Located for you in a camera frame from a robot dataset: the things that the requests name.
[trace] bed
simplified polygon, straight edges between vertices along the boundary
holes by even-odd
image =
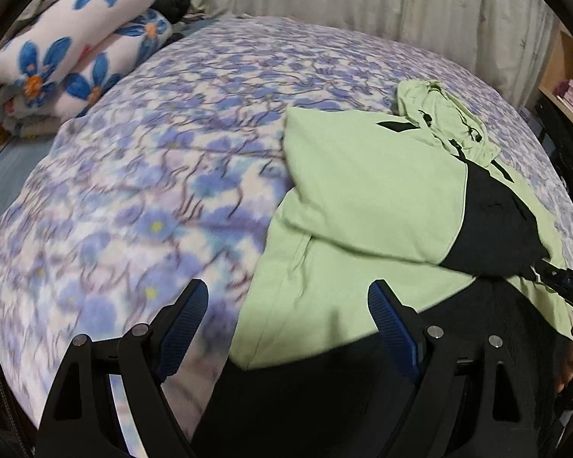
[[[207,19],[178,24],[175,29],[184,37],[213,24]],[[0,216],[15,201],[26,179],[40,160],[47,156],[54,136],[31,139],[11,137],[0,127]]]
[[[163,384],[190,438],[227,358],[275,208],[291,187],[288,105],[389,111],[402,79],[438,79],[556,217],[573,269],[573,205],[533,133],[492,88],[433,53],[284,18],[224,19],[164,48],[66,123],[0,217],[0,362],[39,423],[73,335],[121,336],[192,277],[208,312]],[[128,446],[143,456],[113,379]]]

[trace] white blanket with blue flowers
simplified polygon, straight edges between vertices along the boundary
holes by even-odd
[[[155,0],[60,0],[0,50],[0,123],[56,132],[157,51],[172,33]]]

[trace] black strap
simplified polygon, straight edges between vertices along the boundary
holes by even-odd
[[[480,131],[478,131],[475,127],[468,126],[468,130],[469,130],[469,136],[471,136],[471,139],[474,140],[476,143],[479,143],[482,140]]]
[[[503,167],[501,167],[496,160],[493,160],[490,163],[492,163],[492,165],[494,165],[496,168],[498,168],[498,170],[501,172],[501,174],[503,174],[504,178],[506,178],[510,182],[514,182],[514,180],[511,178],[511,175],[509,175],[509,172],[506,171]]]
[[[458,157],[464,162],[466,159],[465,157],[465,153],[463,153],[463,148],[461,147],[461,145],[459,145],[455,139],[451,139],[450,140],[450,144],[452,146],[454,146],[456,148],[456,151],[458,151]]]
[[[431,123],[433,122],[433,117],[431,117],[426,111],[419,110],[419,113],[422,114],[422,118],[426,122],[427,127],[431,127]]]

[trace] wooden shelf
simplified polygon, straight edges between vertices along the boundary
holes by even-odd
[[[554,96],[558,83],[566,79],[573,79],[573,37],[560,22],[550,59],[539,84],[539,91],[547,96],[573,124],[573,112]]]
[[[546,87],[539,86],[539,91],[541,91],[541,93],[543,93],[545,96],[547,96],[552,101],[552,103],[554,105],[556,105],[558,107],[558,109],[562,113],[564,113],[567,116],[567,118],[571,121],[571,123],[573,124],[573,112],[570,111],[562,101],[560,101],[558,98],[556,98],[554,96],[554,94],[551,91],[549,91]]]

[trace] blue bed sheet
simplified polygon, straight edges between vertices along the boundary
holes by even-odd
[[[15,201],[30,172],[47,156],[53,136],[12,138],[0,150],[0,216]]]

